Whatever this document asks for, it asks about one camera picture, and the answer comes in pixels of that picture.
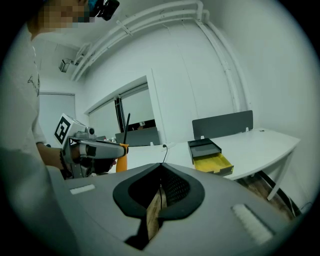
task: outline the orange handle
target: orange handle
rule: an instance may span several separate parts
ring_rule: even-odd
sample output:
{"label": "orange handle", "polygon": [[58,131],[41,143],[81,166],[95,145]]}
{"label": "orange handle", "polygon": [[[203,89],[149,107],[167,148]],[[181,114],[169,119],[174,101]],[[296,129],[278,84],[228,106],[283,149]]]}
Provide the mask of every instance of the orange handle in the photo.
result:
{"label": "orange handle", "polygon": [[128,168],[128,162],[127,162],[127,152],[128,152],[128,144],[119,144],[120,146],[125,147],[126,151],[125,151],[125,155],[118,158],[118,160],[116,161],[116,167],[115,167],[115,172],[124,172],[127,170]]}

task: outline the wooden floor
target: wooden floor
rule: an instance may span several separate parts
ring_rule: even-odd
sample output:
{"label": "wooden floor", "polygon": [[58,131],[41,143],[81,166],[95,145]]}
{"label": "wooden floor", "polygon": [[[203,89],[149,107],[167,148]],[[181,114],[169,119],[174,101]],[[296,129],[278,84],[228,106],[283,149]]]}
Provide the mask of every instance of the wooden floor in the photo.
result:
{"label": "wooden floor", "polygon": [[[245,178],[238,179],[236,182],[238,182],[240,185],[244,186],[246,189],[250,190],[257,196],[263,198],[266,202],[268,202],[268,204],[271,204],[274,208],[276,208],[287,220],[290,221],[294,218],[290,209],[277,194],[270,201],[267,200],[267,196],[269,195],[272,189],[268,185],[268,183],[264,179],[262,179],[258,174],[255,174],[254,177],[248,176]],[[161,196],[158,190],[149,207],[147,208],[146,221],[149,240],[151,240],[159,230],[157,217],[161,210],[161,197],[162,208],[165,208],[167,206],[166,195],[162,188]]]}

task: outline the gray partition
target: gray partition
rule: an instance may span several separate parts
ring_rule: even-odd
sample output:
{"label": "gray partition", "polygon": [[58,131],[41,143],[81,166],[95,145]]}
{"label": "gray partition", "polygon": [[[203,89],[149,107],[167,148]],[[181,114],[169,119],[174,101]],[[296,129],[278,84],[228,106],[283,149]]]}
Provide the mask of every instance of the gray partition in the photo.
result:
{"label": "gray partition", "polygon": [[252,130],[254,119],[252,110],[207,117],[192,121],[195,140],[213,139],[245,132],[248,127]]}
{"label": "gray partition", "polygon": [[[115,137],[118,143],[123,143],[125,133],[117,133]],[[126,144],[129,144],[131,147],[150,146],[150,142],[153,142],[154,145],[160,145],[157,127],[146,128],[142,130],[132,130],[127,132]]]}

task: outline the curved desk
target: curved desk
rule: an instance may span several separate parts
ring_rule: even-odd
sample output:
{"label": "curved desk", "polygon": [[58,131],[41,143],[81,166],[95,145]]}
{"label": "curved desk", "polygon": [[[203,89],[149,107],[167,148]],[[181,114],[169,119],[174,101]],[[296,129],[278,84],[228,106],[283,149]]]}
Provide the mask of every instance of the curved desk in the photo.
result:
{"label": "curved desk", "polygon": [[[300,141],[298,138],[263,128],[211,140],[222,149],[222,154],[234,165],[233,173],[225,176],[230,180],[241,179],[257,173],[286,157],[285,165],[275,181],[275,187],[268,196],[268,200],[279,189],[288,170],[292,152]],[[166,150],[162,145],[130,147],[127,156],[128,169],[146,164],[162,163],[165,155]],[[177,143],[169,148],[165,162],[195,168],[187,142]],[[113,167],[110,173],[115,171],[116,168]]]}

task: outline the man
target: man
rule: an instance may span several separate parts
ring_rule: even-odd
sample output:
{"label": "man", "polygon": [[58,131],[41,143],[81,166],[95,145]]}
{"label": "man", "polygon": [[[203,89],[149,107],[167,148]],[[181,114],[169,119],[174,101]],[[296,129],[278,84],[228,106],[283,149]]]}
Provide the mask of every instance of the man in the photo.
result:
{"label": "man", "polygon": [[[31,41],[41,33],[66,28],[72,22],[89,16],[89,8],[92,9],[96,1],[48,0],[21,28],[1,70],[0,146],[2,148],[21,151],[42,160],[47,166],[70,170],[70,166],[64,163],[60,148],[44,145],[46,139],[38,122],[41,79]],[[74,147],[73,159],[79,156],[79,148]]]}

